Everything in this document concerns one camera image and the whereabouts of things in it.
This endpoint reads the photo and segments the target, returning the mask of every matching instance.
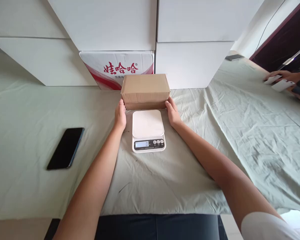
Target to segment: person's right hand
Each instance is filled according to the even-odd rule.
[[[180,115],[178,113],[177,105],[174,103],[172,97],[169,96],[168,100],[165,102],[168,116],[169,116],[169,122],[173,128],[175,128],[176,125],[182,123],[182,120],[180,118]]]
[[[276,75],[281,75],[282,77],[279,78],[276,82],[279,82],[281,81],[282,79],[286,79],[287,77],[289,77],[292,73],[289,72],[289,71],[283,71],[283,70],[280,70],[280,71],[274,71],[274,72],[271,72],[269,73],[263,80],[264,81],[267,81],[269,77],[274,77]]]

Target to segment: lap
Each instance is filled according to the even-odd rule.
[[[101,216],[95,239],[219,239],[218,216],[207,214]]]

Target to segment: light green bedsheet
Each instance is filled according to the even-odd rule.
[[[247,59],[224,61],[208,88],[171,95],[185,123],[237,164],[278,211],[300,210],[300,101],[263,85],[265,74]],[[0,219],[63,216],[119,99],[119,91],[98,87],[45,87],[0,52]],[[127,112],[102,215],[229,213],[222,191],[171,128],[166,110],[161,114],[166,150],[135,154]],[[46,171],[71,127],[85,128],[72,167]]]

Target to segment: smartphone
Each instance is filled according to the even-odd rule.
[[[229,60],[229,61],[238,60],[238,59],[241,59],[241,58],[244,58],[244,56],[241,56],[239,54],[226,56],[226,59]]]
[[[65,130],[47,170],[65,169],[72,165],[84,128],[68,128]]]

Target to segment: white scale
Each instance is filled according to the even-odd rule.
[[[132,150],[135,153],[149,153],[165,149],[166,139],[160,111],[134,112],[132,115]]]

